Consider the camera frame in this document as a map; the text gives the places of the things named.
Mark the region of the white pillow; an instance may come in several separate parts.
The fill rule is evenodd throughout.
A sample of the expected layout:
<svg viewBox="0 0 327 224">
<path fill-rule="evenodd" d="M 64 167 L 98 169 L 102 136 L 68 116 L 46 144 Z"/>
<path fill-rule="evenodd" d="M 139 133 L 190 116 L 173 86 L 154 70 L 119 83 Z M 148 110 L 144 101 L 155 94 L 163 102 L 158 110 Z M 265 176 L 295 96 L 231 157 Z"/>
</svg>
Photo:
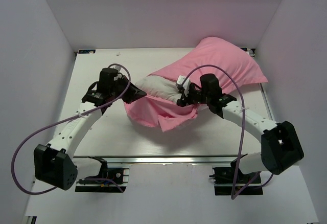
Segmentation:
<svg viewBox="0 0 327 224">
<path fill-rule="evenodd" d="M 135 86 L 147 95 L 177 103 L 181 98 L 175 82 L 161 76 L 150 75 L 135 83 Z"/>
</svg>

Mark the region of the pink pillowcase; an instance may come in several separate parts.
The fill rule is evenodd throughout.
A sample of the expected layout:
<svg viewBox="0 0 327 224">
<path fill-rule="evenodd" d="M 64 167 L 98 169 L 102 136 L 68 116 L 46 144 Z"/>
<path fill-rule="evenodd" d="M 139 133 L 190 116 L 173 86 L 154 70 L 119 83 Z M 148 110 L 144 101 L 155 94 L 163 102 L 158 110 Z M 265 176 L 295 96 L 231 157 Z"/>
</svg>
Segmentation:
<svg viewBox="0 0 327 224">
<path fill-rule="evenodd" d="M 234 44 L 217 37 L 207 37 L 181 59 L 149 74 L 175 82 L 179 75 L 190 76 L 200 85 L 200 77 L 213 73 L 224 93 L 248 84 L 266 83 L 268 80 L 256 61 Z M 162 98 L 145 96 L 125 104 L 127 116 L 147 127 L 160 126 L 163 132 L 174 129 L 188 120 L 197 118 L 200 105 L 180 107 Z"/>
</svg>

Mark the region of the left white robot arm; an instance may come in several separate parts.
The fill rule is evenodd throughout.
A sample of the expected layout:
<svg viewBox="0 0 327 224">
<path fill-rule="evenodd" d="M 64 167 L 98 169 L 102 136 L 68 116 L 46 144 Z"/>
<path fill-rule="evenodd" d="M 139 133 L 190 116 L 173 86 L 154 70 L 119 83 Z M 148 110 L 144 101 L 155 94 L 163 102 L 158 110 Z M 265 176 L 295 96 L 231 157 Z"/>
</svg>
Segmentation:
<svg viewBox="0 0 327 224">
<path fill-rule="evenodd" d="M 68 190 L 79 180 L 108 181 L 106 160 L 96 156 L 76 159 L 74 154 L 91 127 L 113 102 L 121 99 L 130 104 L 146 95 L 118 68 L 103 68 L 98 81 L 83 96 L 76 117 L 70 119 L 46 145 L 34 149 L 36 179 L 62 190 Z"/>
</svg>

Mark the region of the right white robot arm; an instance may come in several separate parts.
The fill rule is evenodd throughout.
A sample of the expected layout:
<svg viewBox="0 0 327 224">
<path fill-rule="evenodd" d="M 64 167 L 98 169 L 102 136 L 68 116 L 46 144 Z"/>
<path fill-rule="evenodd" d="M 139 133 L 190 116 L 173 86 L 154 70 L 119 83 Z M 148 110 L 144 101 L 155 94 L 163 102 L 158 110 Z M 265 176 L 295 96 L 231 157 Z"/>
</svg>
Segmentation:
<svg viewBox="0 0 327 224">
<path fill-rule="evenodd" d="M 293 124 L 278 123 L 245 109 L 234 96 L 222 92 L 214 74 L 202 75 L 200 83 L 179 76 L 176 86 L 181 98 L 177 105 L 204 104 L 213 114 L 240 126 L 261 144 L 260 152 L 245 154 L 231 163 L 230 175 L 234 181 L 241 183 L 250 173 L 259 171 L 279 175 L 303 159 L 304 151 Z"/>
</svg>

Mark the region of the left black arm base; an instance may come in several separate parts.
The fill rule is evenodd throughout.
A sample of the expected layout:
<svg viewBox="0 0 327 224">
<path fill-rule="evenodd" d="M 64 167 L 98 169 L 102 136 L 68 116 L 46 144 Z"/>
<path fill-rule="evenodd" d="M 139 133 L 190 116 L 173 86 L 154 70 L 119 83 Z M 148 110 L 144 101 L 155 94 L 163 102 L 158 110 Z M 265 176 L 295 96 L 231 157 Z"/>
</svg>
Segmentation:
<svg viewBox="0 0 327 224">
<path fill-rule="evenodd" d="M 76 192 L 124 193 L 129 181 L 129 167 L 89 156 L 73 160 L 78 169 Z"/>
</svg>

